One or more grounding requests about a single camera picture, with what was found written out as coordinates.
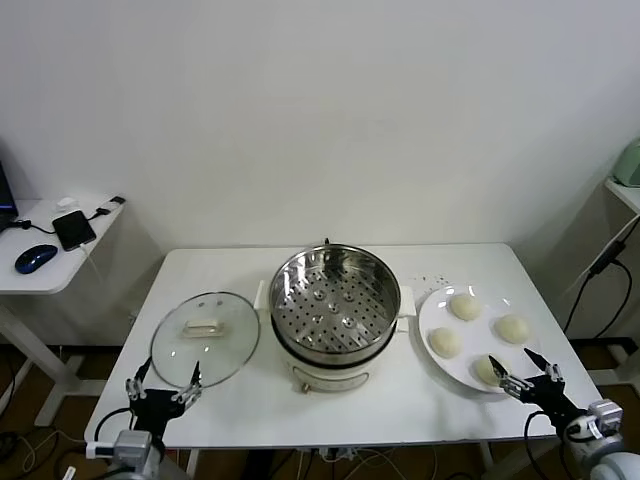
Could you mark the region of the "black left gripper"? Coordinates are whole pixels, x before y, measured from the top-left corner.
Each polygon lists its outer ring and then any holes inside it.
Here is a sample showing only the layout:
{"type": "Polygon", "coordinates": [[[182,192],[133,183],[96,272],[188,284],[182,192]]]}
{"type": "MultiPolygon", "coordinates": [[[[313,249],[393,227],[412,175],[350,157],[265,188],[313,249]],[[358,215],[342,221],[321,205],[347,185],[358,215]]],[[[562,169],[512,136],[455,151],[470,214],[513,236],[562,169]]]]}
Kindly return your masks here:
{"type": "Polygon", "coordinates": [[[163,435],[167,424],[184,414],[185,405],[192,405],[200,398],[202,390],[200,362],[196,362],[189,384],[178,392],[161,389],[144,390],[143,382],[151,364],[152,358],[148,357],[137,369],[135,375],[126,380],[125,389],[135,417],[134,430],[163,435]]]}

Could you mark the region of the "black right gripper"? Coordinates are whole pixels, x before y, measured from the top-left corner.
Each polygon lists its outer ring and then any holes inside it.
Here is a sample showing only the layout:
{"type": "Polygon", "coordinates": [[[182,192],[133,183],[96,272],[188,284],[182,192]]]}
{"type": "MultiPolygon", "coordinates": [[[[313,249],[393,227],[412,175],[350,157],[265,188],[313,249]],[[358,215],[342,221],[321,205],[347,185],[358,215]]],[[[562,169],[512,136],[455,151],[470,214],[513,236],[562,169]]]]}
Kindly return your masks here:
{"type": "Polygon", "coordinates": [[[519,397],[522,403],[538,406],[552,426],[567,426],[576,419],[576,406],[564,394],[564,377],[559,366],[529,348],[525,348],[524,352],[540,371],[539,375],[526,378],[525,381],[511,375],[494,356],[488,356],[498,386],[508,395],[519,397]]]}

